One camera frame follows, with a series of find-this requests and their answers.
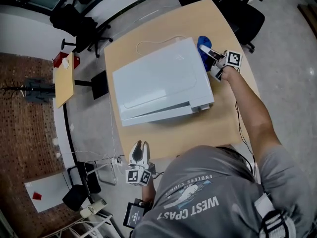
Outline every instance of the chair leg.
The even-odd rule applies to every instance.
[[[90,45],[89,45],[89,47],[87,48],[87,50],[90,52],[91,51],[91,48],[92,48],[92,46],[94,45],[95,43],[91,43]]]
[[[98,41],[95,42],[95,54],[96,57],[99,58],[100,55],[98,54]]]
[[[98,34],[99,37],[103,34],[103,32],[104,32],[107,28],[109,28],[108,26],[109,26],[109,25],[101,25],[101,26],[99,26],[98,28],[96,28],[96,31],[97,31],[97,34]]]
[[[109,38],[109,37],[100,37],[99,39],[100,39],[101,41],[109,40],[109,42],[113,42],[113,39],[112,39],[112,38]]]
[[[254,45],[251,42],[249,42],[248,45],[250,46],[249,48],[250,53],[253,53],[255,48]]]

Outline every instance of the printer paper tray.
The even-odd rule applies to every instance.
[[[129,118],[126,120],[122,120],[122,126],[130,126],[134,124],[139,124],[143,122],[150,122],[150,121],[157,121],[157,120],[163,120],[173,117],[179,117],[184,115],[189,115],[198,112],[197,109],[193,110],[191,106],[185,106],[170,110],[165,110],[161,112],[151,113],[147,115],[137,116],[133,118]]]

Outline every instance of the white printer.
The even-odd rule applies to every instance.
[[[113,82],[122,126],[192,114],[214,102],[192,38],[120,68]]]

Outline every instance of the gray t-shirt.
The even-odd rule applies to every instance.
[[[166,169],[154,206],[133,238],[258,237],[261,216],[254,202],[264,192],[275,209],[292,218],[296,237],[305,237],[314,208],[303,172],[283,146],[269,149],[259,163],[262,184],[226,151],[199,146]]]

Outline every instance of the black office chair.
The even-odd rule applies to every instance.
[[[182,6],[201,0],[179,0]],[[250,52],[254,52],[251,41],[260,31],[265,16],[257,9],[248,5],[249,0],[212,0],[227,20],[238,41],[242,45],[249,45]]]
[[[92,171],[95,167],[92,164],[77,162],[76,166],[67,169],[68,177],[72,188],[63,198],[63,202],[73,211],[78,211],[88,196],[98,194],[101,191],[96,173],[84,177],[84,185],[74,184],[71,177],[71,170],[77,168],[79,175]]]
[[[74,51],[80,53],[87,47],[88,51],[91,51],[91,47],[94,45],[96,57],[99,57],[99,41],[113,41],[112,38],[102,37],[103,32],[107,28],[110,28],[108,24],[101,24],[98,28],[96,28],[98,24],[97,22],[95,22],[91,17],[82,16],[71,4],[67,4],[65,7],[53,10],[50,21],[54,28],[61,29],[72,36],[76,36],[76,43],[65,42],[65,39],[63,39],[61,43],[62,50],[65,45],[76,46]]]

